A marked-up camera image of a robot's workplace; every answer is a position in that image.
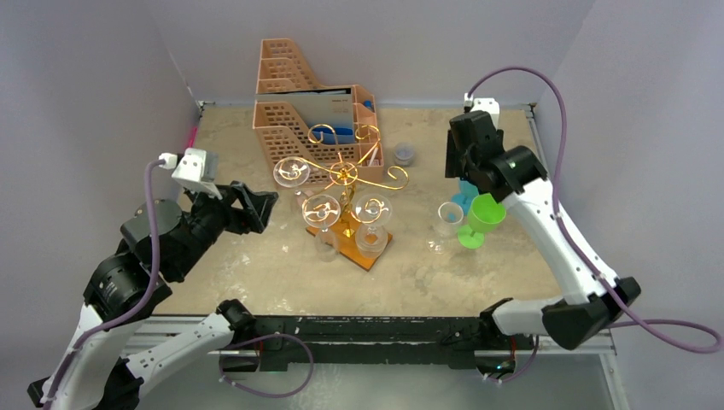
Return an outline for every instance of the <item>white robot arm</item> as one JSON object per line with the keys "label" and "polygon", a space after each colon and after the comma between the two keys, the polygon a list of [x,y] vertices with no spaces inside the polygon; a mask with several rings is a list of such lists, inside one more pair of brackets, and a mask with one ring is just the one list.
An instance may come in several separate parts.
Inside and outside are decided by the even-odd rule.
{"label": "white robot arm", "polygon": [[[278,199],[276,192],[253,192],[232,182],[215,185],[217,156],[189,148],[183,155],[164,154],[161,167],[174,169],[172,177],[193,202],[189,212],[174,201],[153,200],[147,190],[146,205],[155,210],[161,252],[159,265],[168,282],[183,282],[186,274],[221,232],[239,235],[262,233]],[[147,183],[150,180],[147,170]],[[242,208],[235,208],[240,202]],[[138,397],[168,375],[202,354],[227,346],[253,322],[239,301],[226,301],[197,329],[178,335],[147,352],[125,359],[120,353],[129,337],[158,303],[171,295],[158,277],[149,287],[152,260],[150,224],[146,205],[121,227],[123,240],[115,254],[98,265],[85,291],[78,327],[61,364],[46,379],[28,387],[37,407],[67,410],[111,408],[123,401],[133,408]],[[149,295],[142,307],[139,301]],[[108,324],[105,331],[99,326]]]}
{"label": "white robot arm", "polygon": [[[562,207],[557,213],[553,210],[553,186],[535,154],[523,146],[503,148],[503,132],[494,124],[496,106],[493,100],[471,103],[468,112],[450,120],[446,177],[465,179],[481,193],[490,193],[520,221],[551,267],[562,296],[527,302],[504,299],[486,309],[482,319],[493,335],[550,336],[561,347],[575,349],[622,314],[600,281],[605,280],[627,305],[640,294],[640,287],[633,278],[618,278]],[[566,241],[558,220],[600,271],[599,278]]]}

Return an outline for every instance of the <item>glass base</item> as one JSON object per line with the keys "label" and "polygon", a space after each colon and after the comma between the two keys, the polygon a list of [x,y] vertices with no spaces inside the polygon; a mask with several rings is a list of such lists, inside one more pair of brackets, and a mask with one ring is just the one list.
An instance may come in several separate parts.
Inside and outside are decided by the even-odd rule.
{"label": "glass base", "polygon": [[446,237],[429,237],[425,240],[425,247],[433,254],[444,254],[452,246],[456,244],[457,240]]}
{"label": "glass base", "polygon": [[362,257],[375,259],[387,247],[388,234],[382,226],[360,225],[354,234],[357,250]]}
{"label": "glass base", "polygon": [[317,250],[317,257],[324,262],[331,262],[339,254],[339,239],[330,230],[319,230],[314,235],[314,248]]}
{"label": "glass base", "polygon": [[478,249],[485,243],[485,234],[475,232],[470,225],[465,225],[458,231],[458,241],[467,249]]}

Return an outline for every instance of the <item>orange base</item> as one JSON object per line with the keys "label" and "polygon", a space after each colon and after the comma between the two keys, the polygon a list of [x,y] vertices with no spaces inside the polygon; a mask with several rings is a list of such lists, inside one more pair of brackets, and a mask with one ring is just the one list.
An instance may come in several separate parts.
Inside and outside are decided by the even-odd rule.
{"label": "orange base", "polygon": [[[354,229],[356,232],[359,228],[360,223],[354,219],[350,220],[349,226]],[[380,259],[380,256],[384,254],[384,251],[378,256],[377,258],[370,259],[365,258],[364,256],[359,254],[359,249],[357,249],[357,243],[354,241],[354,235],[352,237],[347,237],[343,232],[345,229],[347,229],[347,223],[345,221],[339,221],[336,224],[334,224],[330,228],[335,235],[337,236],[337,240],[339,240],[340,244],[340,253],[344,255],[347,259],[351,260],[355,264],[357,264],[362,269],[365,269],[367,272],[372,269],[373,266],[375,266],[375,262],[377,262],[378,259]],[[311,226],[307,227],[307,232],[311,233],[312,235],[316,235],[319,231],[319,228],[312,228]],[[387,235],[387,244],[389,246],[389,243],[392,242],[392,234],[388,233]]]}

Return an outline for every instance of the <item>desk organizer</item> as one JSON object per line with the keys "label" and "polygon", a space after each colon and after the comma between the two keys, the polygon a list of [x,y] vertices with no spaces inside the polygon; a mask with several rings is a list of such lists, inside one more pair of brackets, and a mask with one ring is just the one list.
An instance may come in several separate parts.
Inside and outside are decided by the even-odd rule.
{"label": "desk organizer", "polygon": [[[368,127],[377,127],[375,97],[361,85],[328,87],[320,84],[294,41],[288,38],[262,40],[256,86],[258,94],[324,88],[352,89],[353,130],[355,135],[363,139],[346,144],[312,143],[307,136],[308,124],[292,104],[283,100],[283,94],[279,95],[279,101],[257,101],[254,105],[253,127],[270,171],[288,156],[300,156],[330,165],[339,161],[339,152],[344,161],[357,162],[375,142],[380,141],[381,146],[375,155],[378,163],[375,166],[358,165],[358,171],[362,179],[382,182],[385,164],[381,136],[375,128]],[[329,182],[329,174],[315,168],[303,186],[327,185]]]}

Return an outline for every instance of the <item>white wall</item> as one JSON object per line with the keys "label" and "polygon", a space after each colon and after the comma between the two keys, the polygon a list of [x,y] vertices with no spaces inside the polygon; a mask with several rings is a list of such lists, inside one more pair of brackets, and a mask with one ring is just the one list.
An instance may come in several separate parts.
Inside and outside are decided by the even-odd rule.
{"label": "white wall", "polygon": [[[555,76],[569,109],[563,203],[590,242],[643,289],[645,317],[724,331],[721,97],[724,3],[598,0]],[[558,148],[546,93],[538,124]],[[670,334],[710,343],[700,335]],[[724,354],[697,356],[616,332],[635,409],[721,408]]]}
{"label": "white wall", "polygon": [[[292,38],[320,80],[362,84],[379,103],[459,105],[507,64],[555,73],[593,0],[147,0],[197,99],[251,103],[262,38]],[[487,86],[503,104],[543,86],[510,75]]]}
{"label": "white wall", "polygon": [[143,167],[197,113],[141,0],[0,2],[0,67],[0,408],[20,409],[143,201]]}

